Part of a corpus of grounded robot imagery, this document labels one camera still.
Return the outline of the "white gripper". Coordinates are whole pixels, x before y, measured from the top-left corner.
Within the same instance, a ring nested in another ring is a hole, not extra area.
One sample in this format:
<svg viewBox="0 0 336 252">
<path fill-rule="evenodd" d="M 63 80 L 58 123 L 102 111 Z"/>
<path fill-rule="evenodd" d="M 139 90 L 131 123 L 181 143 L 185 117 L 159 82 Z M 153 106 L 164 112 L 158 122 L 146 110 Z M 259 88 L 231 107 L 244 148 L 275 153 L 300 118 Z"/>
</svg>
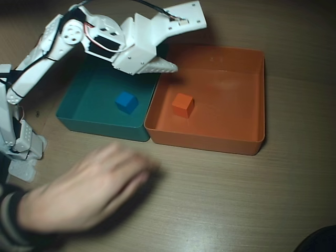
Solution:
<svg viewBox="0 0 336 252">
<path fill-rule="evenodd" d="M 86 15 L 85 52 L 130 75 L 174 73 L 177 65 L 156 57 L 151 20 L 135 14 L 121 25 L 103 15 Z"/>
</svg>

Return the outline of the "bare human hand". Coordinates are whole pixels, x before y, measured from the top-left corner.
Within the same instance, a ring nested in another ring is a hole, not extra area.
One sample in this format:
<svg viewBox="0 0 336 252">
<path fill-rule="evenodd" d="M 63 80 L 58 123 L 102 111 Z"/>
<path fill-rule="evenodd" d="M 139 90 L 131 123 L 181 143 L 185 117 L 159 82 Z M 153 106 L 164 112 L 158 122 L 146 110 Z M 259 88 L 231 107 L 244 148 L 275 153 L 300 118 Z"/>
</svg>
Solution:
<svg viewBox="0 0 336 252">
<path fill-rule="evenodd" d="M 149 157 L 112 143 L 25 194 L 18 207 L 18 223 L 42 234 L 90 229 L 111 216 L 158 167 Z"/>
</svg>

